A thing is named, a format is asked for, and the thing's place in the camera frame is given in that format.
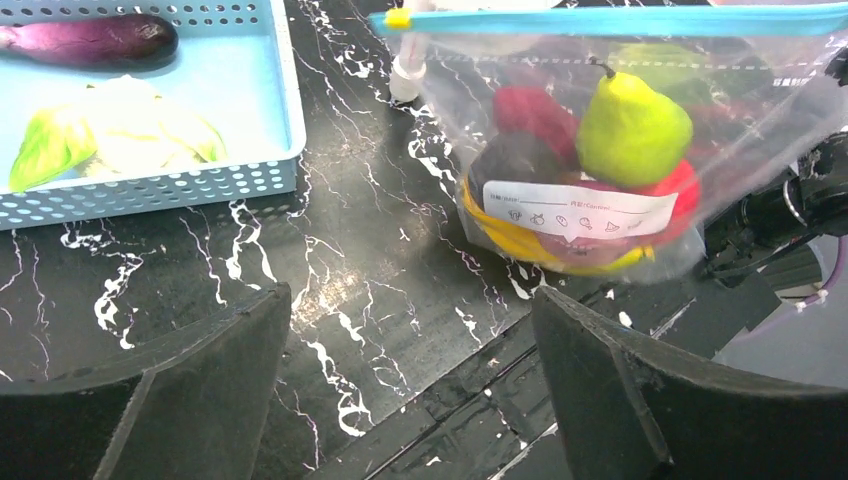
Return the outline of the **yellow toy banana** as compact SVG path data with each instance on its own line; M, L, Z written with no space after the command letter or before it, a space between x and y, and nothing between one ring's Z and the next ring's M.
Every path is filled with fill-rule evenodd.
M534 263L547 270L578 276L610 276L623 272L625 268L633 267L639 262L656 260L656 253L652 247L637 246L627 249L614 260L599 265L578 266L576 261L563 261L542 247L533 230L486 215L472 199L467 178L462 180L457 192L461 192L464 211L470 215L472 222L482 230L497 250L516 260Z

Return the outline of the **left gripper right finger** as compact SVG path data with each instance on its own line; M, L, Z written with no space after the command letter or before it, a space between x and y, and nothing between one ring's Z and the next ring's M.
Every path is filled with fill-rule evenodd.
M531 322L576 479L843 479L847 393L727 367L547 288Z

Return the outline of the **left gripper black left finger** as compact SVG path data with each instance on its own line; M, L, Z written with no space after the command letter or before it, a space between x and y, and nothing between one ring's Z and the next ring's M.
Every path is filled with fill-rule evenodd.
M248 479L291 290L258 291L95 366L1 386L5 479Z

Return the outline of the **dark brown toy mangosteen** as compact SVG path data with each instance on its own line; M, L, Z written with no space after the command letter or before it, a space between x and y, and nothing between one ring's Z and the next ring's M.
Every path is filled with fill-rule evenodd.
M471 163L469 190L483 193L490 180L555 183L568 172L565 161L544 141L526 132L500 133Z

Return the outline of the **green toy pear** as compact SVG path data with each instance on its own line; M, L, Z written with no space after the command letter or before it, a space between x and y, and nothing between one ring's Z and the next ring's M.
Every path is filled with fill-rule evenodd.
M692 142L690 116L642 78L596 57L590 62L603 74L575 138L582 170L623 187L660 182L675 170Z

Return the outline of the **red toy apple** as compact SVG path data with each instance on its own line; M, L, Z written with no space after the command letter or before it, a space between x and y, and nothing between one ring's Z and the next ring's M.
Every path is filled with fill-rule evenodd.
M636 236L641 244L662 245L678 238L689 227L691 217L700 203L700 183L695 170L683 159L675 170L655 185L644 187L616 187L594 179L581 178L579 186L593 190L616 191L642 196L666 196L677 194L669 225L662 231L650 235Z

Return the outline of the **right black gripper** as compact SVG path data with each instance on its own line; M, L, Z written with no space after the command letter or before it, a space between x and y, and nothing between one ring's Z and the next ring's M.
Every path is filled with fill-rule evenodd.
M847 233L847 50L811 72L775 72L753 57L708 124L745 138L710 187L742 180L743 196L704 229L702 275L744 279L809 241Z

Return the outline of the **light blue plastic basket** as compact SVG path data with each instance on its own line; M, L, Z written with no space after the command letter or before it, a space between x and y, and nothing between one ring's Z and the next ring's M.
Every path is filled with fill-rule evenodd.
M292 192L281 1L5 1L5 230Z

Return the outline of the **clear zip top bag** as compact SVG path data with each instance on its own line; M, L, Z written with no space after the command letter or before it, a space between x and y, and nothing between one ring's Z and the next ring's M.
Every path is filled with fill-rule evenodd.
M733 284L847 231L847 5L372 14L461 165L467 240L568 275Z

